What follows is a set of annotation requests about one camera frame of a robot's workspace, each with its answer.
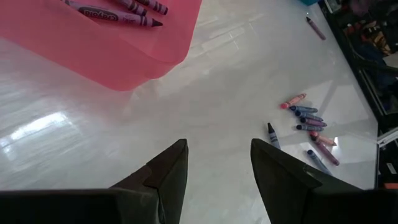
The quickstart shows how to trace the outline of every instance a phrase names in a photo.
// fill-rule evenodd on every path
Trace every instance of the purple crayon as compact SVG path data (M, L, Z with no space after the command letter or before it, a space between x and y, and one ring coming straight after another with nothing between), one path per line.
M155 0L136 0L137 2L150 7L151 9L153 9L154 11L162 14L162 15L166 15L167 11L169 9L167 9L166 6L162 5L161 3L155 1Z
M319 28L317 27L317 25L315 25L314 22L312 22L312 20L308 17L307 18L307 23L310 24L310 26L312 27L312 29L318 34L318 36L322 39L322 40L326 40L325 35L322 34L322 32L319 30Z
M97 6L89 6L86 4L81 4L69 0L61 0L61 1L69 5L70 7L76 9L77 11L79 11L80 13L82 13L87 17L94 17L98 19L105 19L116 22L127 22L145 27L155 27L163 25L163 23L146 16L139 16L132 13L103 9Z
M126 6L129 11L134 14L144 16L147 14L147 10L144 7L140 6L133 0L116 0L117 2L121 3L122 5Z
M315 136L310 136L311 140L314 141L314 143L317 145L317 148L319 151L325 155L326 158L330 160L334 165L338 166L340 162L331 154L331 152L315 137Z
M296 113L294 113L296 116L298 116L299 118L308 118L308 119L312 119L315 121L323 121L322 118L314 116L312 114L307 114L307 113L303 113L301 111L296 111Z
M309 124L309 125L314 125L314 126L320 126L320 127L326 127L328 126L326 123L324 122L320 122L320 121L315 121L312 119L308 119L308 118L300 118L300 122L303 124Z
M318 109L309 108L309 107L306 107L306 106L291 106L289 109L291 111L293 111L293 112L296 112L296 111L301 111L301 112L304 112L304 113L316 113L316 112L318 112Z
M299 124L296 126L297 130L302 130L302 131L323 131L323 128L318 127L318 126L310 126L310 125L305 125L305 124Z

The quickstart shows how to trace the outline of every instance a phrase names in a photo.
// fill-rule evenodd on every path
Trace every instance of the pink plastic tray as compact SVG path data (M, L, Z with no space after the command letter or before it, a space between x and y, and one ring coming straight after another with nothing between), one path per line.
M115 0L76 0L128 12ZM145 28L87 18L58 0L0 1L0 35L108 88L131 90L187 56L201 0L158 0L169 11Z

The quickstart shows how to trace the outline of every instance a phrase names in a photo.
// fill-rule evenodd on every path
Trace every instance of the crayon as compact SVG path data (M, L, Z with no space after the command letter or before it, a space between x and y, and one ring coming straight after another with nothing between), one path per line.
M296 126L297 130L302 130L302 131L323 131L323 128L318 127L318 126L310 126L310 125L305 125L305 124L299 124Z
M144 9L144 7L140 6L138 3L136 3L134 0L116 0L116 1L124 5L129 11L131 11L134 14L140 16L144 16L147 14L147 10Z
M300 122L304 123L304 124L309 124L309 125L313 125L313 126L320 126L320 127L326 127L328 126L326 123L321 122L321 121L315 121L312 119L308 119L308 118L300 118Z
M155 0L136 0L137 2L148 6L149 8L153 9L154 11L162 14L162 15L166 15L167 11L169 9L167 9L166 6L162 5L161 3L155 1Z
M322 34L322 32L319 30L319 28L317 27L317 25L315 25L314 22L312 22L312 20L308 17L306 17L307 19L307 23L310 24L310 26L312 27L312 29L318 34L318 36L322 39L322 40L326 40L325 35Z
M296 113L294 113L296 116L298 116L299 118L308 118L308 119L312 119L315 121L323 121L322 118L318 117L318 116L314 116L312 114L308 114L308 113L303 113L301 111L296 111Z
M332 175L328 168L323 164L319 157L312 150L307 151L307 155L312 159L313 163L324 173Z
M282 109L287 109L288 107L292 106L293 104L298 103L300 100L304 99L307 96L307 94L302 93L298 96L293 97L291 100L289 100L288 102L282 103L280 105L280 107Z
M317 148L319 151L325 155L327 159L330 160L334 165L338 166L340 162L331 154L331 152L315 137L315 136L310 136L311 140L317 145Z
M98 19L105 19L116 22L127 22L145 27L155 27L163 25L163 23L156 21L155 19L152 19L150 17L139 16L136 14L125 13L116 10L103 9L97 6L89 6L86 4L81 4L69 0L61 0L61 1L69 5L70 7L76 9L77 11L79 11L80 13L82 13L87 17L94 17Z
M268 125L268 135L269 135L269 139L271 140L271 144L274 147L276 147L277 149L280 149L279 141L276 136L274 128L272 128L270 123L268 123L267 125Z
M292 110L293 112L296 112L296 111L300 111L300 112L303 112L303 113L316 113L316 112L318 112L318 109L309 108L309 107L306 107L306 106L291 106L289 109Z
M320 135L316 131L310 131L310 135L315 136L319 141L327 144L328 146L337 146L337 144L333 140Z

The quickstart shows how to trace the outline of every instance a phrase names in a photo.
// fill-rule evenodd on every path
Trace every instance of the white tile floor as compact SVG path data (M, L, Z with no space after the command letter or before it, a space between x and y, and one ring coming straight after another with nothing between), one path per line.
M305 22L324 32L321 41ZM312 164L305 132L278 106L307 93L341 165L372 188L377 123L319 7L297 0L203 0L187 59L134 92L115 92L0 39L0 189L109 187L187 138L181 223L269 223L250 141L277 130Z

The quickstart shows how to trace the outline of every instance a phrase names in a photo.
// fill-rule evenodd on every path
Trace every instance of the floor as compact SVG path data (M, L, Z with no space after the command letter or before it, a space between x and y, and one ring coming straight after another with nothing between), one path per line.
M282 150L313 165L306 133L279 109L299 93L338 143L331 150L340 166L326 166L372 188L377 122L317 5L203 0L187 59L132 92L108 90L0 39L0 188L109 187L187 138L181 223L269 223L250 142L268 141L271 122Z

